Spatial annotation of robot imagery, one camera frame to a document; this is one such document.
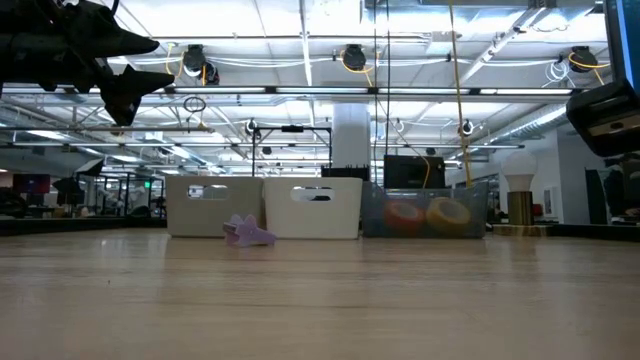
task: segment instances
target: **purple plastic piece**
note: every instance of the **purple plastic piece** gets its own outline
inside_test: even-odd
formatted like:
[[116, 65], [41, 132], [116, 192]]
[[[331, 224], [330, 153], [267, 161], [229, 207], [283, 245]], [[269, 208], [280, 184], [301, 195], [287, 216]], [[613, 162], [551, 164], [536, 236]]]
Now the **purple plastic piece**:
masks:
[[242, 221], [239, 215], [233, 215], [229, 222], [223, 224], [222, 229], [226, 233], [225, 239], [228, 245], [247, 247], [251, 245], [273, 245], [276, 236], [258, 227], [253, 215], [247, 216]]

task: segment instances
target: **metal frame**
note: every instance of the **metal frame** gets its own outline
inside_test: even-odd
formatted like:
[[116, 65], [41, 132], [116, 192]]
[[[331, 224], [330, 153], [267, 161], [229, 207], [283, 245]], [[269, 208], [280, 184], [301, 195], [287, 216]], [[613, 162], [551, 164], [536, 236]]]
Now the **metal frame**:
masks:
[[[329, 147], [329, 164], [328, 166], [331, 167], [331, 163], [333, 161], [333, 130], [331, 128], [327, 128], [327, 127], [313, 127], [313, 126], [297, 126], [297, 129], [302, 129], [302, 131], [311, 131], [313, 132], [314, 135], [316, 135], [318, 137], [318, 139], [320, 139], [322, 141], [323, 144], [315, 144], [312, 143], [314, 145], [319, 145], [319, 146], [328, 146]], [[262, 136], [262, 139], [260, 139], [260, 142], [258, 142], [256, 144], [256, 133], [260, 130], [265, 130], [268, 131], [265, 135]], [[277, 126], [256, 126], [253, 129], [253, 132], [251, 133], [251, 177], [255, 177], [256, 176], [256, 147], [260, 144], [262, 144], [264, 142], [264, 140], [267, 139], [267, 137], [269, 137], [269, 135], [271, 135], [271, 133], [273, 133], [274, 131], [279, 130], [282, 132], [290, 132], [287, 131], [287, 126], [281, 126], [281, 127], [277, 127]], [[329, 143], [327, 143], [316, 131], [326, 131], [329, 133]]]

